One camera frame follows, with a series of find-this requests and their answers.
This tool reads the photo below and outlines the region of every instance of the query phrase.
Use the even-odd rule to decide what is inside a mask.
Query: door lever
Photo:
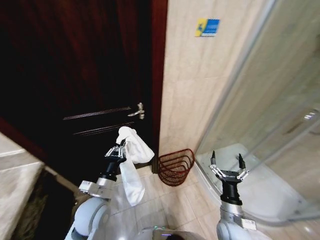
[[[140,102],[138,104],[138,111],[134,112],[134,113],[130,113],[128,115],[128,117],[133,117],[135,115],[139,114],[139,119],[143,120],[145,118],[145,110],[144,110],[144,105]]]

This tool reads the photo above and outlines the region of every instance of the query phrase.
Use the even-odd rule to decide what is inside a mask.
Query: door panel groove
[[[103,114],[109,114],[109,113],[121,112],[121,111],[128,111],[128,110],[131,110],[131,107],[126,106],[126,107],[120,107],[115,109],[107,109],[107,110],[88,112],[88,113],[78,114],[73,116],[66,116],[63,118],[63,120],[80,119],[85,117],[91,117],[91,116],[97,116],[97,115],[103,115]]]
[[[89,135],[101,134],[101,133],[113,131],[115,129],[119,129],[120,127],[123,127],[123,126],[128,127],[134,123],[135,123],[134,121],[131,121],[131,122],[127,122],[127,123],[119,124],[119,125],[114,125],[114,126],[100,127],[100,128],[96,128],[96,129],[87,130],[87,131],[76,132],[76,133],[73,133],[73,135],[89,136]]]

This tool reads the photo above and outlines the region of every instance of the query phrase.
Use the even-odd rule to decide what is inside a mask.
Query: wall tile
[[[159,154],[195,150],[264,0],[169,0]],[[216,37],[195,37],[218,18]]]

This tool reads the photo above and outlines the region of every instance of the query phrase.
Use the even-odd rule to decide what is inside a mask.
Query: floor tile
[[[319,240],[320,234],[315,231],[315,227],[310,225],[307,221],[295,222],[293,224],[295,228],[299,230],[300,233],[308,240]]]
[[[152,226],[166,227],[168,222],[160,198],[134,207],[138,230]]]
[[[204,231],[202,230],[202,227],[200,226],[200,223],[198,222],[197,219],[194,219],[194,220],[186,223],[185,225],[178,227],[176,230],[192,232],[192,233],[199,234],[203,238],[206,237],[204,234]]]
[[[220,220],[220,209],[218,208],[198,218],[198,221],[205,235],[205,239],[218,240],[217,224],[219,220]]]
[[[320,219],[309,220],[307,223],[318,235],[320,235]]]
[[[140,204],[158,198],[160,196],[162,187],[157,178],[159,178],[157,174],[150,174],[140,178],[145,188],[144,195]]]
[[[178,192],[183,191],[185,193],[193,212],[197,217],[207,214],[218,207],[214,205],[213,201],[207,199],[208,197],[204,195],[204,192],[201,191],[201,188],[202,187],[199,185],[199,183],[194,183],[178,190]]]
[[[106,240],[132,240],[138,234],[135,209],[118,212],[106,223]]]
[[[168,225],[176,229],[196,218],[185,193],[171,192],[160,197]]]
[[[147,176],[147,175],[150,175],[150,174],[153,174],[152,170],[151,170],[151,165],[138,168],[136,171],[138,172],[140,178]]]
[[[293,225],[285,226],[282,229],[289,236],[290,240],[305,239],[305,236]]]
[[[111,215],[129,208],[131,208],[131,205],[127,200],[123,183],[115,185],[113,198],[111,199]]]

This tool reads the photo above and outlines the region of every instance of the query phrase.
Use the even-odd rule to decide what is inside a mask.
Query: shower door handle
[[[303,119],[300,120],[299,122],[297,122],[295,125],[293,125],[292,127],[290,127],[286,132],[283,133],[283,135],[287,135],[287,134],[291,134],[292,132],[294,132],[298,127],[300,127],[302,124],[304,124],[306,121],[309,121],[311,119],[313,119],[314,117],[316,117],[319,114],[319,111],[316,109],[313,109],[312,111],[310,111],[309,113],[305,114],[303,116]]]

